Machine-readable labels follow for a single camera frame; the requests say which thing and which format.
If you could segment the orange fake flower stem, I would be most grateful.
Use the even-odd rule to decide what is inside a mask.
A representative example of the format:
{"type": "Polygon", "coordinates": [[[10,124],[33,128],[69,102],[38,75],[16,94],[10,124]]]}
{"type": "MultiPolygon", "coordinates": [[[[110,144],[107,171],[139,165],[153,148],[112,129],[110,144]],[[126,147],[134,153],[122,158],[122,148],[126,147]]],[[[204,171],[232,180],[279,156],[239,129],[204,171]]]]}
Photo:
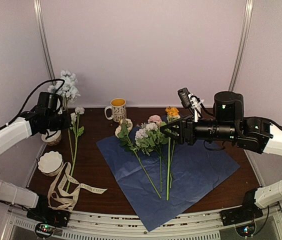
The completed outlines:
{"type": "MultiPolygon", "coordinates": [[[[168,106],[165,109],[165,111],[167,114],[167,122],[171,122],[175,119],[180,118],[179,110],[176,107],[168,106]]],[[[168,138],[167,180],[166,180],[166,200],[167,201],[170,199],[170,189],[171,189],[171,183],[173,180],[172,172],[171,172],[173,151],[174,151],[174,144],[172,143],[172,140],[168,138]]]]}

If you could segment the pink fake flower stem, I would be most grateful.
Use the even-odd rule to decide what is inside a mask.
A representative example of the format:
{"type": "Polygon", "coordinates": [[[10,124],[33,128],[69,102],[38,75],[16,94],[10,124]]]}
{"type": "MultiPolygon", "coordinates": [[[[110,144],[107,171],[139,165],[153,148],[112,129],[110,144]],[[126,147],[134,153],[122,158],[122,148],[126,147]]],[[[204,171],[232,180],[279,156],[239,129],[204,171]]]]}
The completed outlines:
{"type": "MultiPolygon", "coordinates": [[[[148,119],[148,125],[147,129],[150,132],[150,139],[153,141],[154,146],[151,148],[158,154],[160,159],[160,186],[162,187],[162,164],[161,162],[164,161],[166,163],[167,169],[168,169],[168,137],[165,136],[163,133],[160,132],[160,127],[165,125],[166,122],[162,120],[162,118],[159,115],[152,115],[148,119]],[[163,153],[163,146],[167,145],[167,158],[164,157],[163,153]]],[[[176,143],[172,140],[172,143],[174,144],[174,151],[176,147],[176,143]]],[[[172,173],[172,161],[173,161],[173,155],[171,160],[171,173],[172,173]]]]}

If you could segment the white hydrangea fake flower bunch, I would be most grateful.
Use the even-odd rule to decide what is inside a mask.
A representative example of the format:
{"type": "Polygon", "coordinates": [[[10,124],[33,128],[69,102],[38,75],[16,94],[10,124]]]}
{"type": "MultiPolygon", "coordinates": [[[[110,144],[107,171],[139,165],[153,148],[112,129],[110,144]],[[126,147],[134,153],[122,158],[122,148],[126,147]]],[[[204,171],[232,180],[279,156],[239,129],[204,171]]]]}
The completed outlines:
{"type": "Polygon", "coordinates": [[[139,130],[135,133],[135,143],[137,147],[145,154],[150,155],[151,152],[157,153],[159,157],[159,176],[160,176],[160,192],[163,190],[163,145],[168,143],[168,138],[160,131],[160,127],[165,126],[164,121],[159,123],[150,122],[142,123],[139,130]]]}

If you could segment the white small fake flower stem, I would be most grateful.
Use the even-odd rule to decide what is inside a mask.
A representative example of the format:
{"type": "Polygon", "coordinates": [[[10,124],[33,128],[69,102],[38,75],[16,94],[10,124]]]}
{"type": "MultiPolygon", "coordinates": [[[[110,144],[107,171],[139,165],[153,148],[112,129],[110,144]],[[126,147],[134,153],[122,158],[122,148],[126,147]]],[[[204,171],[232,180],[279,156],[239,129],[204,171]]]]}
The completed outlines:
{"type": "Polygon", "coordinates": [[[68,131],[68,137],[69,137],[69,145],[70,145],[70,152],[71,152],[71,159],[72,159],[72,167],[70,176],[73,176],[76,160],[77,160],[77,152],[78,152],[78,140],[79,137],[84,133],[85,127],[80,126],[80,116],[85,113],[85,109],[83,107],[76,107],[74,109],[74,112],[70,114],[71,118],[71,126],[69,130],[72,130],[74,134],[74,147],[72,145],[73,141],[71,139],[70,131],[68,131]]]}

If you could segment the floral mug yellow inside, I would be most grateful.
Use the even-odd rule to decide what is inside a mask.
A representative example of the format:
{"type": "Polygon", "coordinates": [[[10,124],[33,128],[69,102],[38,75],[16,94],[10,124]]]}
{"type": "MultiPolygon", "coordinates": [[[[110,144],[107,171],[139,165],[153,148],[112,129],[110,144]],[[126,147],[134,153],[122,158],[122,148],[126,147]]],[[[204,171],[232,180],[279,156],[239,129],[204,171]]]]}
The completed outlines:
{"type": "Polygon", "coordinates": [[[110,105],[104,109],[104,115],[107,120],[113,120],[119,123],[127,117],[126,100],[123,98],[115,98],[110,102],[110,105]],[[111,110],[111,115],[107,115],[107,111],[111,110]]]}

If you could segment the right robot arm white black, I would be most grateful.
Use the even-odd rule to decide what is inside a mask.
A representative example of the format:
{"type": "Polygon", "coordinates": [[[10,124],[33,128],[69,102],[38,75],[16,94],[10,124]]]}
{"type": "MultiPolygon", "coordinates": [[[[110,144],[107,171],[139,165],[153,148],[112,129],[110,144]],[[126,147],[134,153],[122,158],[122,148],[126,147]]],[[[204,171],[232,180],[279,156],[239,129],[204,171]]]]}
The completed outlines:
{"type": "Polygon", "coordinates": [[[244,116],[244,97],[240,93],[221,91],[214,95],[211,119],[203,119],[202,101],[187,88],[178,90],[182,106],[191,114],[167,123],[160,131],[179,144],[193,145],[221,141],[258,154],[282,156],[282,126],[274,120],[244,116]]]}

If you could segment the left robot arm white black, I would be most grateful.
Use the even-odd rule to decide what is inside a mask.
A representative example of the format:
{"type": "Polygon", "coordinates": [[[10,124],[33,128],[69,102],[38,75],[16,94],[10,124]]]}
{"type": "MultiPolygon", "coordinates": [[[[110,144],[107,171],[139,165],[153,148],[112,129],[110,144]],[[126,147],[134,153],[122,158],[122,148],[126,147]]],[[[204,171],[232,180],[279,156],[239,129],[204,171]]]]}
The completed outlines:
{"type": "MultiPolygon", "coordinates": [[[[0,127],[0,155],[17,143],[38,133],[48,138],[71,125],[69,114],[63,110],[63,97],[57,90],[41,92],[37,104],[30,110],[19,110],[16,116],[0,127]]],[[[53,211],[40,202],[35,192],[0,180],[0,201],[33,209],[42,222],[53,218],[53,211]]]]}

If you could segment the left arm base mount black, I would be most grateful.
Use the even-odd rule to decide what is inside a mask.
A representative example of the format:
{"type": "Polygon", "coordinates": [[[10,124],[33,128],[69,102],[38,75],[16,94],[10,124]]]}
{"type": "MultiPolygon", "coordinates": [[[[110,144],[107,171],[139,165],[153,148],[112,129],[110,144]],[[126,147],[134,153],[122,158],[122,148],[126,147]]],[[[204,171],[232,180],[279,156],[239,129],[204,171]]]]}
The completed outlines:
{"type": "Polygon", "coordinates": [[[49,207],[48,198],[39,195],[38,202],[34,208],[24,207],[26,217],[38,223],[34,227],[34,233],[40,239],[51,237],[57,228],[67,227],[70,212],[65,210],[54,210],[49,207]]]}

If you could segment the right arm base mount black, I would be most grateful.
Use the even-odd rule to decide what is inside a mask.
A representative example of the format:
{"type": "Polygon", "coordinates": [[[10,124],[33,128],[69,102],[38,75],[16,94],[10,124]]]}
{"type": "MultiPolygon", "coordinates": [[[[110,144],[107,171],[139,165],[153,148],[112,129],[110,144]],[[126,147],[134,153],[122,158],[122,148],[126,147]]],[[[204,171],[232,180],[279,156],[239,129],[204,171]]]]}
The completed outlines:
{"type": "Polygon", "coordinates": [[[256,205],[256,191],[257,189],[254,188],[245,193],[242,206],[220,212],[220,218],[224,227],[252,221],[263,216],[262,209],[256,205]]]}

